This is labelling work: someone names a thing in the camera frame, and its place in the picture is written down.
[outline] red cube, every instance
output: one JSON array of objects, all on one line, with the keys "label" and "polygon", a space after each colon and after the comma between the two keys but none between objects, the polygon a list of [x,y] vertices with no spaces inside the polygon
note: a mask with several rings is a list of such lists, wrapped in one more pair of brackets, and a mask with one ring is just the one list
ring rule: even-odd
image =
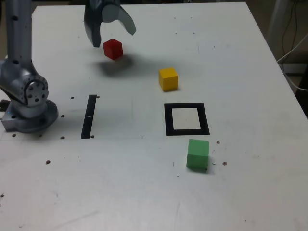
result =
[{"label": "red cube", "polygon": [[103,43],[104,53],[108,58],[116,60],[117,58],[123,56],[122,43],[111,39]]}]

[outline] yellow cube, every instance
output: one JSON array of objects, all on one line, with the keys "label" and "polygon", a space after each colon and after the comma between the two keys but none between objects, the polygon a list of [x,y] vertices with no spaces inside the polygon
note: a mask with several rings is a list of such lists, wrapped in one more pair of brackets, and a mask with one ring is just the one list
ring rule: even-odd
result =
[{"label": "yellow cube", "polygon": [[159,70],[159,84],[163,91],[177,90],[179,76],[173,67]]}]

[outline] black tape strip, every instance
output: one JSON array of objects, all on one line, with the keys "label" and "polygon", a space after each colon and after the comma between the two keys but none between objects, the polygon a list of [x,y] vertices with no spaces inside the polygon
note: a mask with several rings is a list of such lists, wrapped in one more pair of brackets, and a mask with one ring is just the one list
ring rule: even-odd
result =
[{"label": "black tape strip", "polygon": [[94,110],[95,110],[95,103],[96,103],[96,95],[89,95],[87,110],[86,110],[85,119],[83,121],[83,127],[82,127],[82,132],[81,132],[82,139],[90,139],[92,122],[93,122],[93,117],[94,117]]}]

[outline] table surface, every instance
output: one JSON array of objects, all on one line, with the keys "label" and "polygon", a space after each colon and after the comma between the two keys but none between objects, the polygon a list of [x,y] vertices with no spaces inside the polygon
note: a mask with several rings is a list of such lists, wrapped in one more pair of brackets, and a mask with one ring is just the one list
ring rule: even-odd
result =
[{"label": "table surface", "polygon": [[[42,137],[0,126],[0,230],[307,230],[308,122],[247,5],[124,8],[134,36],[101,27],[116,62],[88,41],[84,6],[35,10],[33,63],[65,117]],[[171,66],[179,89],[162,92]],[[204,103],[210,135],[166,136],[165,103]],[[186,168],[189,139],[209,141],[206,173]]]}]

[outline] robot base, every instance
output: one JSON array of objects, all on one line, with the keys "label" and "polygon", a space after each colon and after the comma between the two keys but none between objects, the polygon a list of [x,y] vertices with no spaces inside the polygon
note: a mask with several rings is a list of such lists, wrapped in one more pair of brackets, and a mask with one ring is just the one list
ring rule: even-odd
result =
[{"label": "robot base", "polygon": [[1,121],[7,132],[33,133],[48,128],[57,117],[58,109],[56,104],[46,100],[46,110],[40,116],[30,119],[20,117],[14,110],[12,103],[10,103]]}]

